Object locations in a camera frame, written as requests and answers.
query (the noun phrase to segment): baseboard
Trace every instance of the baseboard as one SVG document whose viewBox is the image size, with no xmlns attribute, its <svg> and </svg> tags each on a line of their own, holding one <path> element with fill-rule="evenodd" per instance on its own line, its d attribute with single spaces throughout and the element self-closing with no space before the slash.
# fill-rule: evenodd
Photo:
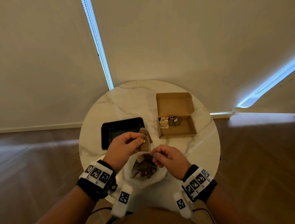
<svg viewBox="0 0 295 224">
<path fill-rule="evenodd" d="M 213 119 L 217 119 L 217 118 L 230 118 L 234 114 L 235 112 L 229 111 L 229 112 L 221 112 L 221 113 L 211 113 L 210 115 L 212 116 Z"/>
<path fill-rule="evenodd" d="M 33 127 L 0 129 L 0 133 L 30 132 L 30 131 L 43 131 L 43 130 L 52 130 L 52 129 L 80 128 L 80 127 L 82 127 L 82 123 L 54 124 L 54 125 L 43 125 L 43 126 L 33 126 Z"/>
</svg>

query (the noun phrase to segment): brown floor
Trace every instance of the brown floor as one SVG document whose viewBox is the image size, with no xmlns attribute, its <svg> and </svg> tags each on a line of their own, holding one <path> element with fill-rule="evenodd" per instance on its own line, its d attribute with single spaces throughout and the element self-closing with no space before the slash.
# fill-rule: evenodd
<svg viewBox="0 0 295 224">
<path fill-rule="evenodd" d="M 269 223 L 295 220 L 295 115 L 282 116 L 239 113 L 214 120 L 221 144 L 215 179 L 241 209 Z M 34 223 L 74 187 L 82 172 L 79 133 L 0 134 L 1 223 Z M 96 209 L 108 206 L 101 200 Z M 109 217 L 100 211 L 87 224 Z"/>
</svg>

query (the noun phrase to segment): cardboard box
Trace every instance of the cardboard box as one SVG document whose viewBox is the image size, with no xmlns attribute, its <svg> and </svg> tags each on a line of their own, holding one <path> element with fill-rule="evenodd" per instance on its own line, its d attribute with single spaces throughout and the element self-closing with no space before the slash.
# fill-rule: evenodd
<svg viewBox="0 0 295 224">
<path fill-rule="evenodd" d="M 170 92 L 156 94 L 159 138 L 193 137 L 197 134 L 191 118 L 195 111 L 191 94 L 188 92 Z M 161 117 L 179 116 L 180 125 L 173 128 L 160 128 Z"/>
</svg>

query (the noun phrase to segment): person's left hand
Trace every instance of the person's left hand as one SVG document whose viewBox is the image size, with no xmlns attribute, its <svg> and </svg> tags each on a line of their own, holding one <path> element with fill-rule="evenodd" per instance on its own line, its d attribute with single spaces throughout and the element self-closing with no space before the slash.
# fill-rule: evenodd
<svg viewBox="0 0 295 224">
<path fill-rule="evenodd" d="M 143 143 L 143 134 L 126 132 L 114 138 L 103 161 L 107 162 L 116 173 L 123 168 L 129 157 L 139 152 L 138 147 Z"/>
</svg>

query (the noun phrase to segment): marble tabletop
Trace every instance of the marble tabletop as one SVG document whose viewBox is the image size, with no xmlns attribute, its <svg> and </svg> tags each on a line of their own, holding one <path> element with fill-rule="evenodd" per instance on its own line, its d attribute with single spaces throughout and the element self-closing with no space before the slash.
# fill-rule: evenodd
<svg viewBox="0 0 295 224">
<path fill-rule="evenodd" d="M 168 82 L 157 80 L 138 80 L 124 83 L 100 97 L 88 112 L 80 133 L 79 152 L 84 169 L 99 157 L 106 154 L 101 149 L 101 126 L 103 123 L 142 117 L 145 128 L 151 135 L 156 147 L 165 144 L 178 148 L 192 164 L 203 167 L 215 176 L 220 157 L 220 142 L 215 123 L 204 105 L 192 95 L 195 112 L 192 119 L 197 131 L 194 137 L 159 139 L 157 130 L 156 93 L 187 92 Z M 124 182 L 121 172 L 116 177 L 118 185 Z M 181 190 L 181 182 L 169 173 L 166 177 L 147 188 L 136 192 L 129 204 L 129 211 L 139 206 L 162 206 L 177 210 L 173 193 Z"/>
</svg>

